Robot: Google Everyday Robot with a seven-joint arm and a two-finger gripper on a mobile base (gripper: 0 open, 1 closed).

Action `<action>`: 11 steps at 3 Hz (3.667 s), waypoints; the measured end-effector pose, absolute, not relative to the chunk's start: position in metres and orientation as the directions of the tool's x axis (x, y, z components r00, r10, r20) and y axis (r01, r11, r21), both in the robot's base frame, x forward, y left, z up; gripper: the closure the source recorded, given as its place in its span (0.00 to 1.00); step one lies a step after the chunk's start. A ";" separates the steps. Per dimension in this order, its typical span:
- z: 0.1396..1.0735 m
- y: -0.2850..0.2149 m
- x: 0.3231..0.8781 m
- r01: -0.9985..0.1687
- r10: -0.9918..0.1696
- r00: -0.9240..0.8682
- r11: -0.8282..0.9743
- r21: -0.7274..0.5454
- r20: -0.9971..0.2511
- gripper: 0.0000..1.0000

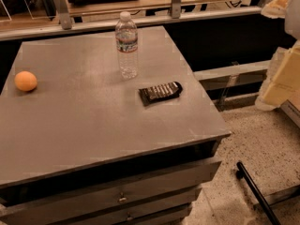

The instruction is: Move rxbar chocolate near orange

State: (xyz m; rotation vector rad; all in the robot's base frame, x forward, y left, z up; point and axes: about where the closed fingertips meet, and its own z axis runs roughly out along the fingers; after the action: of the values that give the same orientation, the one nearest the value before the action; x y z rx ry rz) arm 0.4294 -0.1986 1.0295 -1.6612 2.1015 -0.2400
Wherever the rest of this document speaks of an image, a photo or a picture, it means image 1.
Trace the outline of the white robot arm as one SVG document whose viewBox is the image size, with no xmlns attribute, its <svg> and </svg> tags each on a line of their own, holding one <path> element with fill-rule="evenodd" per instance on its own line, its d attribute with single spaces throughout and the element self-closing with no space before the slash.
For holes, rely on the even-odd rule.
<svg viewBox="0 0 300 225">
<path fill-rule="evenodd" d="M 284 31 L 296 39 L 288 50 L 277 48 L 255 100 L 259 110 L 272 111 L 300 88 L 300 0 L 272 0 L 261 14 L 283 19 Z"/>
</svg>

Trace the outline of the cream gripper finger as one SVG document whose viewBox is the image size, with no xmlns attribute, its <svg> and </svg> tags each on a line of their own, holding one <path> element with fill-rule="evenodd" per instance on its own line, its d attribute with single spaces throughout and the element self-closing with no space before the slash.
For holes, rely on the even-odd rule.
<svg viewBox="0 0 300 225">
<path fill-rule="evenodd" d="M 272 0 L 262 8 L 261 14 L 271 19 L 284 19 L 288 2 L 289 0 Z"/>
<path fill-rule="evenodd" d="M 290 49 L 278 47 L 262 82 L 255 106 L 261 111 L 279 108 L 300 88 L 300 42 Z"/>
</svg>

